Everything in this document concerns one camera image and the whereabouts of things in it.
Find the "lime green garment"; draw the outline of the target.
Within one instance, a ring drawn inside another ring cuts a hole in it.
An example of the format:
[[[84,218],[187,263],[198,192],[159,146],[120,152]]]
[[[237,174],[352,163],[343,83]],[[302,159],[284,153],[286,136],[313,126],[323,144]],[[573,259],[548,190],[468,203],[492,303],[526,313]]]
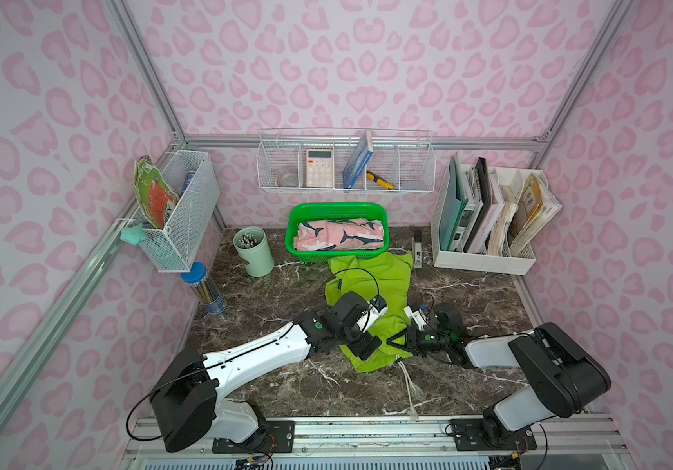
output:
[[[409,325],[404,308],[408,306],[413,269],[410,254],[397,256],[384,252],[369,260],[336,257],[331,258],[328,265],[334,276],[325,286],[328,306],[332,307],[347,292],[355,292],[366,301],[381,295],[387,302],[387,313],[374,321],[368,332],[385,341]]]

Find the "pink shark print shorts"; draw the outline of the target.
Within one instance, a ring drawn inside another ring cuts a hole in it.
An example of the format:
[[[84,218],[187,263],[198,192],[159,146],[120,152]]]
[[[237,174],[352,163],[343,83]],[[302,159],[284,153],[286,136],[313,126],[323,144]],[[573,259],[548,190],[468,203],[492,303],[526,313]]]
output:
[[[297,252],[378,250],[385,246],[385,229],[377,219],[303,222],[293,246]]]

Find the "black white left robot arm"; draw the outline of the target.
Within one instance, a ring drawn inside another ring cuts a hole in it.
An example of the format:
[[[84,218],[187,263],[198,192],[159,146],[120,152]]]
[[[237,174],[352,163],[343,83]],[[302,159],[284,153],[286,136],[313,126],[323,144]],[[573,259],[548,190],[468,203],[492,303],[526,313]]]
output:
[[[389,310],[380,295],[370,301],[347,292],[332,307],[307,309],[295,321],[254,341],[201,354],[187,346],[148,395],[166,452],[181,452],[203,438],[257,450],[270,426],[255,405],[229,395],[281,367],[345,346],[367,360],[382,344],[370,327]]]

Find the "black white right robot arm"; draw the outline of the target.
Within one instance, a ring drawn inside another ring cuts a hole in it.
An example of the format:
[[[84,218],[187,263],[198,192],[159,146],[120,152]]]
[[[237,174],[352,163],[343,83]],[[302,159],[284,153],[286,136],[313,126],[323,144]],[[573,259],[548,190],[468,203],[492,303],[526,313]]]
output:
[[[491,441],[501,441],[552,417],[569,418],[610,391],[603,368],[561,327],[546,322],[521,333],[472,336],[462,315],[450,304],[434,311],[436,325],[420,311],[410,311],[410,325],[387,344],[413,356],[444,353],[463,368],[518,368],[526,386],[483,412],[481,427]]]

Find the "black remote control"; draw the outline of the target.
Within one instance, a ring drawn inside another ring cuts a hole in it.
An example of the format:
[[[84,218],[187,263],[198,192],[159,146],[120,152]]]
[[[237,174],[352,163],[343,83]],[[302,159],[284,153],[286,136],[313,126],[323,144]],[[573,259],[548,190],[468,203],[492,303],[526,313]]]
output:
[[[412,238],[413,266],[415,269],[423,267],[423,235],[421,229],[415,229]]]

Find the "green plastic basket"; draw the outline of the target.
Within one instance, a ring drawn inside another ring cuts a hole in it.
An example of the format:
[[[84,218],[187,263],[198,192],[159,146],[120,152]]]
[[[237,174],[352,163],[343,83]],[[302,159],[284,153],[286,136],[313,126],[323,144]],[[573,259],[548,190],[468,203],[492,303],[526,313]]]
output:
[[[297,252],[293,246],[293,238],[297,235],[299,223],[309,221],[347,221],[348,219],[369,219],[381,221],[385,229],[385,246],[378,250],[360,251],[326,251]],[[375,203],[342,202],[342,203],[305,203],[295,206],[289,214],[285,246],[287,250],[302,262],[324,262],[325,260],[355,256],[367,260],[375,258],[389,248],[389,219],[385,209]]]

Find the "white file organizer rack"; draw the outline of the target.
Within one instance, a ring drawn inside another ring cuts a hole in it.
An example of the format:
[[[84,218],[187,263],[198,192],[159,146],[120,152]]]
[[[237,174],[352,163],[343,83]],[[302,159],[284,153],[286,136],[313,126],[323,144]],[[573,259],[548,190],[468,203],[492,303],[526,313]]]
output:
[[[443,202],[448,186],[448,166],[446,165],[443,180],[438,186],[438,199],[431,218],[432,261],[437,268],[451,268],[475,271],[488,271],[505,274],[525,275],[536,256],[532,250],[532,242],[520,256],[512,256],[508,244],[509,227],[518,209],[517,201],[524,186],[524,180],[530,174],[538,174],[549,182],[541,170],[522,170],[521,168],[497,168],[488,166],[490,183],[493,192],[493,215],[487,229],[487,237],[477,254],[465,251],[471,226],[477,215],[479,205],[479,182],[475,164],[463,164],[457,158],[459,170],[465,176],[464,189],[468,203],[454,236],[452,249],[443,251],[440,248],[440,219]]]

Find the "mint green cup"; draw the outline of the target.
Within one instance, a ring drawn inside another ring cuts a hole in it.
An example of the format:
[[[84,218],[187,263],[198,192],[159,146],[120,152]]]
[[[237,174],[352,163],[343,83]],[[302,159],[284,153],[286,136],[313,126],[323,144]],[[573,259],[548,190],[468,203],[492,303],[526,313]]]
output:
[[[242,228],[235,234],[233,244],[248,275],[264,277],[273,270],[275,262],[263,228],[257,226]]]

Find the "dark green folder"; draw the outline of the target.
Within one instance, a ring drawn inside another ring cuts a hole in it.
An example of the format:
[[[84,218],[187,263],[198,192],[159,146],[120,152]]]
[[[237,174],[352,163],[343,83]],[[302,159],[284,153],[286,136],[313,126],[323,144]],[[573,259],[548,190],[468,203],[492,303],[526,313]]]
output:
[[[468,203],[464,181],[465,176],[454,157],[449,161],[448,186],[440,219],[440,248],[443,251],[452,249],[454,236]]]

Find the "yellow utility knife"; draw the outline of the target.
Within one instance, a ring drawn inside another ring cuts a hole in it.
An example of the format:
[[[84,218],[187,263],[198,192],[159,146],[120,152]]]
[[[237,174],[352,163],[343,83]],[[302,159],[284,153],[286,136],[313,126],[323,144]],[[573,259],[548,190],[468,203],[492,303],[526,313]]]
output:
[[[385,190],[395,190],[395,186],[392,183],[385,180],[385,178],[382,178],[381,176],[375,174],[375,172],[370,172],[369,170],[367,170],[366,177],[371,182],[374,182],[375,184],[379,185],[381,188]]]

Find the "blue lid pencil jar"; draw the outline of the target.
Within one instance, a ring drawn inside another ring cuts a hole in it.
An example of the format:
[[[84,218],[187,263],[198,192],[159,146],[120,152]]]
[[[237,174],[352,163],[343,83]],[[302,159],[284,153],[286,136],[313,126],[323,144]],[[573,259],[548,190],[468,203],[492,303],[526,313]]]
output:
[[[227,307],[224,295],[202,262],[194,262],[189,271],[181,274],[181,278],[197,295],[201,306],[209,315],[224,313]]]

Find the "small glass dish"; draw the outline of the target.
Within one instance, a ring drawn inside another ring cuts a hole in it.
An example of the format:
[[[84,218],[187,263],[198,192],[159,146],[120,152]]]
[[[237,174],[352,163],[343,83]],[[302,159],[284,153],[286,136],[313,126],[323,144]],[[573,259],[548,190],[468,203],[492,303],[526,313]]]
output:
[[[295,168],[284,168],[276,178],[279,188],[299,188],[299,172]]]

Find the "brown paper envelopes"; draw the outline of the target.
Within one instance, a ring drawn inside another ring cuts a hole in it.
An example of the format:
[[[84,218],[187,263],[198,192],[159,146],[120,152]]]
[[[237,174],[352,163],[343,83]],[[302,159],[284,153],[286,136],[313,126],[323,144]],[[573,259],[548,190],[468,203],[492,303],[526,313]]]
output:
[[[512,256],[520,256],[526,247],[563,209],[563,204],[538,174],[530,174],[517,201],[518,209],[508,232],[508,244]]]

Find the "pink calculator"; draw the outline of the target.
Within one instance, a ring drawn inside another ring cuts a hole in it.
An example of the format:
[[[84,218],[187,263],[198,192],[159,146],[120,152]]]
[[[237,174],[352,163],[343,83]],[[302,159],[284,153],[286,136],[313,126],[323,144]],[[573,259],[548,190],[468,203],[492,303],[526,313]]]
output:
[[[334,153],[328,149],[308,149],[305,161],[307,188],[334,188]]]

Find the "blue book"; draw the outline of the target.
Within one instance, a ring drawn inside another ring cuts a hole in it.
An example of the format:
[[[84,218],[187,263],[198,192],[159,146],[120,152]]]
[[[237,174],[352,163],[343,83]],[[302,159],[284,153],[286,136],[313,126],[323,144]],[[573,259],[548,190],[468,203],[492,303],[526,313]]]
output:
[[[350,190],[354,187],[361,174],[365,172],[369,160],[374,154],[373,135],[366,130],[358,140],[344,170],[342,171],[342,187]]]

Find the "green red paper packet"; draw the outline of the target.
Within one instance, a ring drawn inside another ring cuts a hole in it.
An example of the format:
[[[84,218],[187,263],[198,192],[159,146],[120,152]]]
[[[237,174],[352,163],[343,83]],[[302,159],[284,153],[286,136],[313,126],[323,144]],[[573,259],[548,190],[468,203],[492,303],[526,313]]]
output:
[[[144,218],[155,229],[164,229],[177,207],[180,197],[166,182],[149,156],[141,157],[134,166],[134,192]]]

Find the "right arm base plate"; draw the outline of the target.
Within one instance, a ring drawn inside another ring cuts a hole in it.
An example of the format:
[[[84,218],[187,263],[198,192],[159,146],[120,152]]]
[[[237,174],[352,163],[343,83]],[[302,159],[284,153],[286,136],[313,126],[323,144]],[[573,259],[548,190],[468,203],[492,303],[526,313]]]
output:
[[[454,440],[458,452],[528,452],[537,444],[530,427],[509,431],[494,418],[452,419],[444,433]]]

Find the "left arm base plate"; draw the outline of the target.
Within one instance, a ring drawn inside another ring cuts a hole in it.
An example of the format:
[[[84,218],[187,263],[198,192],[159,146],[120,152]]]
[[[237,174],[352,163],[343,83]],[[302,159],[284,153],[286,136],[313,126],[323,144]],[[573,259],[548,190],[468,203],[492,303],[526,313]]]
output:
[[[295,439],[295,421],[267,421],[249,438],[241,443],[226,439],[215,439],[214,454],[291,454]]]

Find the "white mesh wall basket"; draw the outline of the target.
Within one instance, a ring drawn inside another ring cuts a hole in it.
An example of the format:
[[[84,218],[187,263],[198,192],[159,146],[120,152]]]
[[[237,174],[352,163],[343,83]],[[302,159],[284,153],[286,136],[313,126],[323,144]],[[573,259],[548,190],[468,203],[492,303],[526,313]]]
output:
[[[154,267],[163,273],[191,269],[206,228],[220,197],[210,155],[203,151],[177,150],[159,168],[166,182],[177,192],[179,203],[164,229],[155,229],[142,211],[138,225],[148,237],[139,245]]]

